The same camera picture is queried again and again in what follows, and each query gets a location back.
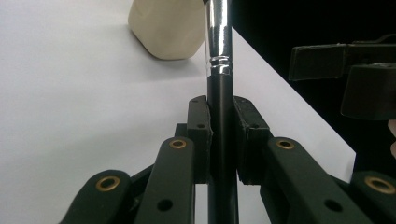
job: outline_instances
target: metal ring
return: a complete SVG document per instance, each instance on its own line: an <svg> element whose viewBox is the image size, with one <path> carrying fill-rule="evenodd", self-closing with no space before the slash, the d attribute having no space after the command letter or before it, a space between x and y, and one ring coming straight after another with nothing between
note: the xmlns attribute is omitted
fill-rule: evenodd
<svg viewBox="0 0 396 224"><path fill-rule="evenodd" d="M368 175L364 178L364 182L370 188L375 189L376 191L379 191L381 193L385 193L385 194L396 193L396 188L392 184L379 177Z"/></svg>
<svg viewBox="0 0 396 224"><path fill-rule="evenodd" d="M279 140L276 142L276 145L283 149L293 149L294 148L294 144L287 140Z"/></svg>
<svg viewBox="0 0 396 224"><path fill-rule="evenodd" d="M116 188L120 183L120 179L117 176L110 175L102 177L98 182L96 182L96 188L99 191L106 192L111 191Z"/></svg>
<svg viewBox="0 0 396 224"><path fill-rule="evenodd" d="M170 147L176 148L176 149L181 149L181 148L185 147L186 145L187 145L186 141L183 141L181 139L176 139L169 143Z"/></svg>

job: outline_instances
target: screw hole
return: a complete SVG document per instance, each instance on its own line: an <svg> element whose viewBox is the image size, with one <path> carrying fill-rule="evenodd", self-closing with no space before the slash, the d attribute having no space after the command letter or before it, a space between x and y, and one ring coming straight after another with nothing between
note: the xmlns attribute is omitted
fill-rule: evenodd
<svg viewBox="0 0 396 224"><path fill-rule="evenodd" d="M169 209L172 208L172 206L173 206L172 201L170 201L168 199L161 200L160 202L157 203L158 210L163 211L163 212L168 211Z"/></svg>
<svg viewBox="0 0 396 224"><path fill-rule="evenodd" d="M293 149L294 148L294 144L289 141L286 141L286 140L280 140L276 143L276 145L283 149Z"/></svg>
<svg viewBox="0 0 396 224"><path fill-rule="evenodd" d="M116 188L120 183L120 179L114 175L105 176L96 182L96 188L99 191L111 191Z"/></svg>
<svg viewBox="0 0 396 224"><path fill-rule="evenodd" d="M370 188L375 189L376 191L379 191L381 193L385 193L385 194L396 193L396 188L388 181L383 180L381 178L375 176L366 176L366 178L364 178L364 182Z"/></svg>
<svg viewBox="0 0 396 224"><path fill-rule="evenodd" d="M187 145L187 143L183 140L173 140L172 142L169 143L169 146L172 148L183 148Z"/></svg>
<svg viewBox="0 0 396 224"><path fill-rule="evenodd" d="M324 202L324 204L326 205L327 208L329 208L330 210L332 210L334 212L342 212L343 211L343 207L341 206L341 204L336 201L326 200Z"/></svg>

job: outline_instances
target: chrome metal tube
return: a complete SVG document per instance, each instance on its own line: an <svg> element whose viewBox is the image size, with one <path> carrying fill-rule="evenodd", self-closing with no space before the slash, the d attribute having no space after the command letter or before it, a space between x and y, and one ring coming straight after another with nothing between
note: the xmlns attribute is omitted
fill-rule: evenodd
<svg viewBox="0 0 396 224"><path fill-rule="evenodd" d="M206 9L206 74L233 73L231 0L208 0Z"/></svg>
<svg viewBox="0 0 396 224"><path fill-rule="evenodd" d="M208 223L237 224L231 0L206 2L207 104L213 138L208 181Z"/></svg>

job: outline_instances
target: white paper surface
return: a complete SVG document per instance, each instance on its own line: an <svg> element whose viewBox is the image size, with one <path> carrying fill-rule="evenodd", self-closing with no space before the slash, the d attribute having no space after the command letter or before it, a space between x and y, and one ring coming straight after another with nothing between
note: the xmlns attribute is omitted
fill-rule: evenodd
<svg viewBox="0 0 396 224"><path fill-rule="evenodd" d="M57 223L92 175L151 165L206 93L204 46L185 61L151 57L128 29L131 4L0 2L1 223ZM237 32L233 63L235 95L273 134L348 180L354 152ZM196 223L206 223L197 189ZM259 187L240 186L239 202L240 223L269 223Z"/></svg>

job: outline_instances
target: black plastic bracket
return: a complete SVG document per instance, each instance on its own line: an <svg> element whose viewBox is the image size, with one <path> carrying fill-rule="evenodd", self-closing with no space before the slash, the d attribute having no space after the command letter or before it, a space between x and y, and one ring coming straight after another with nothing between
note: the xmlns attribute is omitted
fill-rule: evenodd
<svg viewBox="0 0 396 224"><path fill-rule="evenodd" d="M372 223L298 142L272 138L263 154L273 179L261 196L272 223Z"/></svg>

